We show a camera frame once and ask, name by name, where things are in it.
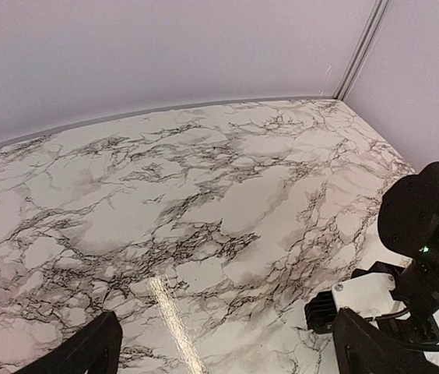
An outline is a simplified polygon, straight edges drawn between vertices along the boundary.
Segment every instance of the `marble tabletop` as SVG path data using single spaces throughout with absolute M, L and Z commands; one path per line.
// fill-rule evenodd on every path
M 156 112 L 0 149 L 0 373 L 103 310 L 120 373 L 331 373 L 304 305 L 378 240 L 412 168 L 344 103 Z

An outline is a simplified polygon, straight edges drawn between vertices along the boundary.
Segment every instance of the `wall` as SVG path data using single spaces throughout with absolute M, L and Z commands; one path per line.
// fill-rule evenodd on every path
M 373 4 L 0 1 L 0 142 L 148 108 L 332 96 Z
M 421 169 L 439 160 L 439 0 L 393 0 L 346 103 Z

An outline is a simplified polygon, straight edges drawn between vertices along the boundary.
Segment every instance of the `metal strip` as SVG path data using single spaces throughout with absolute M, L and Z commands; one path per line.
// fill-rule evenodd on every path
M 360 72 L 365 57 L 370 51 L 371 43 L 377 35 L 378 27 L 381 25 L 381 22 L 384 19 L 384 14 L 390 3 L 391 0 L 377 0 L 375 2 L 365 29 L 363 30 L 358 45 L 353 53 L 353 57 L 349 61 L 346 72 L 334 94 L 335 99 L 342 101 L 346 99 L 351 86 Z
M 228 104 L 242 104 L 242 103 L 254 103 L 259 101 L 290 101 L 290 100 L 335 100 L 334 97 L 328 96 L 295 96 L 295 97 L 265 97 L 259 99 L 244 99 L 244 100 L 225 100 L 225 101 L 209 101 L 205 103 L 197 103 L 197 104 L 184 104 L 184 105 L 175 105 L 170 107 L 162 107 L 162 108 L 153 108 L 153 109 L 145 109 L 142 111 L 130 111 L 129 113 L 123 113 L 120 115 L 109 115 L 107 117 L 88 119 L 86 121 L 72 123 L 70 125 L 62 125 L 58 127 L 54 127 L 53 129 L 48 129 L 44 131 L 34 132 L 25 136 L 18 136 L 16 138 L 5 140 L 0 142 L 0 148 L 3 146 L 10 146 L 11 144 L 15 144 L 18 142 L 23 142 L 26 140 L 31 140 L 37 138 L 38 136 L 47 136 L 52 134 L 57 134 L 59 132 L 77 129 L 78 127 L 95 125 L 102 122 L 114 121 L 116 119 L 123 119 L 129 117 L 135 117 L 136 115 L 147 115 L 150 113 L 157 113 L 161 111 L 176 111 L 181 109 L 192 109 L 192 108 L 202 108 L 209 107 L 212 105 L 228 105 Z

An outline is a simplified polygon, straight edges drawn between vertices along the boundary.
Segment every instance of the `white marble surface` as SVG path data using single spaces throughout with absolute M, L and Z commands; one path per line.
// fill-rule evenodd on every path
M 167 111 L 0 150 L 0 373 L 104 309 L 120 373 L 330 373 L 304 304 L 412 169 L 338 101 Z

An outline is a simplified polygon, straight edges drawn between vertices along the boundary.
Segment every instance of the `marble surface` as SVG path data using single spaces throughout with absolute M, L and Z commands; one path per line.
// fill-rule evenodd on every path
M 158 112 L 0 149 L 0 373 L 114 310 L 120 373 L 336 372 L 305 303 L 412 172 L 339 101 Z

